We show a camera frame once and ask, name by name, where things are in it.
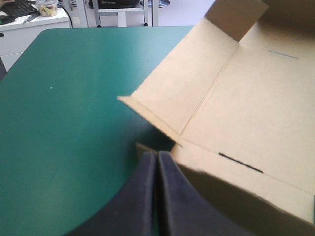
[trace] white floor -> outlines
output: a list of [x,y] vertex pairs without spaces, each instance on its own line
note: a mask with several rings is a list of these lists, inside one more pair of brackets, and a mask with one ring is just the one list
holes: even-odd
[[[193,26],[204,16],[214,0],[170,0],[171,4],[159,9],[160,26]],[[86,12],[90,27],[96,27],[94,12],[86,5]],[[77,8],[71,11],[74,17],[73,25],[78,27],[80,20],[78,18]],[[133,13],[126,14],[128,27],[143,26],[143,15]],[[117,27],[117,16],[101,16],[102,27]]]

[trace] table top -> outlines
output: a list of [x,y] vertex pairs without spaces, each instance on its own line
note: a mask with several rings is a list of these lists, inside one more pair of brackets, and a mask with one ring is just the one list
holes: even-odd
[[119,102],[191,27],[50,29],[0,81],[2,235],[50,236],[100,210],[130,177],[135,143],[173,142]]
[[[5,15],[6,14],[3,11],[0,11],[0,16],[5,16]],[[51,16],[51,17],[38,16],[31,22],[24,23],[24,20],[26,20],[29,16],[30,15],[21,16],[21,17],[16,18],[14,22],[1,25],[0,31],[15,30],[15,29],[20,29],[20,28],[41,26],[41,25],[46,25],[46,24],[69,21],[68,15],[62,8],[58,8],[58,13],[56,16]]]

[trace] food container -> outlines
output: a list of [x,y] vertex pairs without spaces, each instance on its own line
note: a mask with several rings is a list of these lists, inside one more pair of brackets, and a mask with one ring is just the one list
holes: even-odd
[[38,7],[41,16],[56,16],[58,12],[58,0],[37,0],[36,6]]

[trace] white desk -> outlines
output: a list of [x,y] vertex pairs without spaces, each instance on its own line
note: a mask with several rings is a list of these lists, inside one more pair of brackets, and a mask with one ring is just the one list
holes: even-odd
[[8,71],[33,40],[46,29],[69,28],[69,18],[63,9],[53,17],[39,16],[28,23],[23,21],[29,16],[16,18],[14,22],[0,26],[0,57]]

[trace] open cardboard box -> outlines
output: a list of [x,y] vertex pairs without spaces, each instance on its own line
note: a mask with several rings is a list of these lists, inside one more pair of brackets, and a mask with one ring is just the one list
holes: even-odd
[[233,220],[315,235],[315,1],[216,0],[119,99],[177,143],[188,179]]

